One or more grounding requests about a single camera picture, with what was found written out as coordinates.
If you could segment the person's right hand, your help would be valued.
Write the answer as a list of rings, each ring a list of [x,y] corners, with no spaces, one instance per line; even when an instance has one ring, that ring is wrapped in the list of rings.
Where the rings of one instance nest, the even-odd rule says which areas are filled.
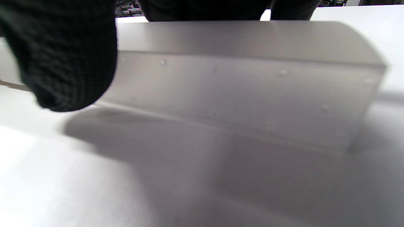
[[[153,21],[309,20],[319,0],[138,0]],[[110,86],[117,63],[117,0],[2,0],[1,33],[20,79],[42,108],[73,112]]]

